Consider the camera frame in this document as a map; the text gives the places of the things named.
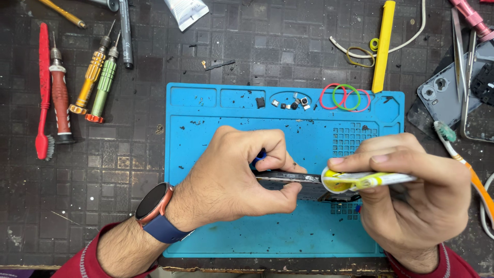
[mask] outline yellow rubber band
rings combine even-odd
[[[377,48],[379,47],[379,39],[378,38],[373,38],[370,43],[369,43],[370,49],[372,51],[377,51]]]
[[[372,59],[372,65],[367,66],[367,65],[362,65],[361,63],[357,63],[357,62],[352,61],[352,58],[350,58],[350,55],[348,55],[348,53],[350,53],[350,50],[352,50],[352,49],[357,49],[357,50],[360,50],[360,51],[362,51],[362,52],[367,53],[367,54],[370,56],[370,58]],[[361,67],[365,67],[365,68],[372,68],[372,67],[374,67],[374,64],[375,64],[375,58],[374,58],[373,54],[372,54],[370,51],[365,50],[365,49],[363,49],[363,48],[361,48],[361,47],[358,47],[358,46],[351,46],[351,47],[349,47],[349,48],[347,49],[346,56],[347,56],[347,58],[348,58],[348,61],[349,61],[349,62],[350,62],[350,64],[352,64],[352,65],[357,65],[357,66],[361,66]]]

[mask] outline red rubber band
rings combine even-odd
[[[326,107],[326,106],[324,106],[324,104],[323,104],[323,95],[324,95],[324,93],[326,92],[326,90],[327,90],[329,87],[331,87],[331,86],[338,86],[338,85],[339,85],[339,83],[331,83],[331,84],[327,85],[327,86],[323,89],[323,91],[321,92],[321,96],[319,96],[319,104],[321,105],[321,107],[322,107],[322,108],[324,108],[324,109],[328,109],[328,110],[333,110],[333,109],[338,108],[338,106],[335,106],[335,107]],[[346,98],[348,97],[348,95],[346,94],[346,89],[345,89],[345,87],[341,87],[341,88],[343,89],[343,99],[341,100],[341,102],[339,103],[339,105],[341,105],[341,104],[343,104],[344,102],[346,102]]]
[[[348,112],[362,112],[362,111],[365,111],[365,110],[367,110],[367,108],[369,107],[369,105],[370,105],[370,103],[371,103],[371,96],[369,95],[369,93],[368,93],[366,90],[363,90],[363,89],[357,89],[357,91],[361,91],[361,92],[366,93],[366,95],[367,95],[367,100],[368,100],[368,101],[367,101],[367,106],[366,106],[364,109],[362,109],[362,110],[358,110],[358,111],[351,111],[351,110],[348,110]],[[348,99],[348,96],[349,96],[351,93],[352,93],[352,92],[349,92],[349,93],[346,95],[345,101],[344,101],[344,103],[343,103],[343,107],[345,107],[345,108],[346,108],[346,100]]]

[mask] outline yellow glue tube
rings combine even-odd
[[[347,190],[376,187],[380,185],[393,185],[415,181],[417,178],[411,175],[383,172],[339,173],[331,171],[327,166],[321,174],[321,182],[332,193],[340,194]]]
[[[374,80],[372,81],[372,92],[378,93],[384,87],[384,74],[386,73],[386,64],[388,63],[389,42],[391,40],[391,29],[393,29],[393,17],[395,16],[394,1],[384,3],[384,12],[382,14],[381,33],[379,34],[379,48],[374,68]]]

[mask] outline red sweater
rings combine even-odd
[[[83,250],[67,261],[52,278],[112,278],[101,269],[96,259],[96,246],[98,245],[99,237],[117,224],[112,223],[103,227],[99,234]],[[443,243],[438,248],[439,266],[429,274],[417,274],[408,271],[393,256],[388,253],[386,253],[386,256],[399,278],[479,278],[479,275],[467,262]],[[152,266],[147,272],[137,275],[135,278],[145,278],[155,268],[156,265]]]

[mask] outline workbench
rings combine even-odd
[[[337,82],[369,90],[373,69],[352,66],[344,47],[369,47],[381,24],[383,0],[214,0],[210,13],[185,32],[163,0],[130,0],[134,69],[118,58],[115,81],[104,110],[105,124],[71,114],[76,144],[57,145],[54,158],[41,161],[34,145],[39,122],[39,24],[54,31],[67,69],[74,103],[99,39],[119,16],[86,0],[55,0],[81,18],[79,29],[36,0],[0,3],[0,266],[55,269],[81,250],[105,224],[133,214],[141,198],[164,175],[165,88],[169,82],[323,88]],[[416,89],[432,76],[452,44],[448,0],[428,0],[427,25],[410,45],[389,55],[384,89],[406,95],[405,112]],[[470,1],[488,25],[492,5]],[[391,46],[420,28],[420,0],[398,0]],[[211,64],[235,59],[235,67],[205,72]],[[493,109],[474,129],[493,130]],[[444,147],[406,121],[429,153],[447,156]],[[56,136],[53,110],[46,134]],[[494,171],[494,144],[460,140],[455,149],[485,181]],[[446,244],[478,273],[494,275],[494,241],[480,226],[479,199],[472,193],[465,231]],[[167,259],[167,270],[355,274],[390,273],[385,258]]]

